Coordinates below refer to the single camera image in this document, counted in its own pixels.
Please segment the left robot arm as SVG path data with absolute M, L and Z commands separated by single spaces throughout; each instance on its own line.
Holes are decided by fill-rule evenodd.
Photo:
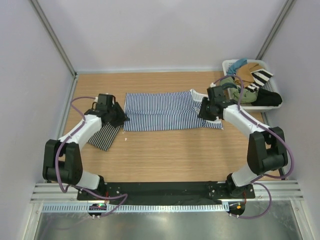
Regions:
M 57 182 L 63 193 L 78 187 L 101 200 L 107 192 L 104 178 L 84 170 L 81 150 L 90 144 L 107 151 L 129 117 L 112 94 L 100 93 L 91 100 L 91 107 L 80 113 L 81 120 L 71 131 L 46 142 L 42 176 Z

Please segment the black white striped tank top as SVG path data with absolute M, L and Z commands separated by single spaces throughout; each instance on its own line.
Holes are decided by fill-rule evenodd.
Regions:
M 88 144 L 107 152 L 113 144 L 122 126 L 113 127 L 110 123 L 104 125 L 87 141 Z

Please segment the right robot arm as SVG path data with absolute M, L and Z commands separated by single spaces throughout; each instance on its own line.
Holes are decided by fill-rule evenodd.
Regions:
M 225 120 L 248 138 L 246 164 L 225 181 L 226 194 L 238 198 L 255 180 L 288 164 L 284 132 L 253 118 L 235 100 L 228 100 L 220 86 L 209 87 L 207 95 L 202 98 L 198 117 Z

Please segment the blue white striped tank top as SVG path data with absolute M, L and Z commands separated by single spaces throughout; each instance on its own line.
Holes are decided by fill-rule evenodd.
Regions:
M 127 93 L 126 132 L 153 132 L 198 128 L 223 129 L 222 121 L 198 117 L 205 94 L 194 89 L 166 93 Z

